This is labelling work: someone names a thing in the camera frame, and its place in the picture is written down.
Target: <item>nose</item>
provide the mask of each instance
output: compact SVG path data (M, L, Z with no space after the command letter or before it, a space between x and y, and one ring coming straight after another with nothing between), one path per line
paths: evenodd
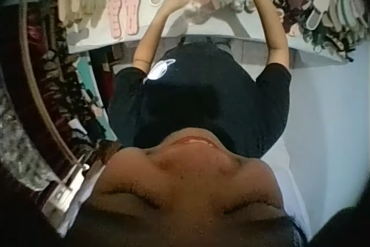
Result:
M206 143L187 143L163 148L158 151L156 160L162 170L181 174L228 174L238 166L227 151Z

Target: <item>white wall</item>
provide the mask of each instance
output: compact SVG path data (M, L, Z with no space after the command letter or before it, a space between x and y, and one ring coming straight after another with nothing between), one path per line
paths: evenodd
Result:
M355 203L369 172L368 44L352 56L334 66L300 53L293 70L284 140L313 233Z

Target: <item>black t-shirt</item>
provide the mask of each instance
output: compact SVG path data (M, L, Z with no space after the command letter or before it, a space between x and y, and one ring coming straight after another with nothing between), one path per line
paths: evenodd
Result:
M185 45L168 51L148 78L137 68L117 74L110 125L124 148L151 148L198 127L230 151L259 158L286 126L290 80L284 66L271 64L255 82L215 45Z

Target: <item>hair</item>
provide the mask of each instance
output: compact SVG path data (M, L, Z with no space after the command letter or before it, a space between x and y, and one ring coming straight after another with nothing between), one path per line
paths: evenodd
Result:
M290 216L257 221L256 226L268 231L256 233L256 238L263 243L261 246L306 246L307 237L295 219ZM143 224L135 217L101 211L92 207L83 206L74 225L64 238L65 246L155 246L153 240L147 244L130 241L125 233L134 233Z

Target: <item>mouth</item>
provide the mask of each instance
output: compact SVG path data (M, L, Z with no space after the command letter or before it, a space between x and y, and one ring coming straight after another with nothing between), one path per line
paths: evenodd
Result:
M205 145L208 145L214 149L220 149L213 141L211 141L208 138L205 137L199 137L199 136L186 136L184 138L181 138L180 140L177 140L172 145L186 145L186 144L192 144L192 143L203 143Z

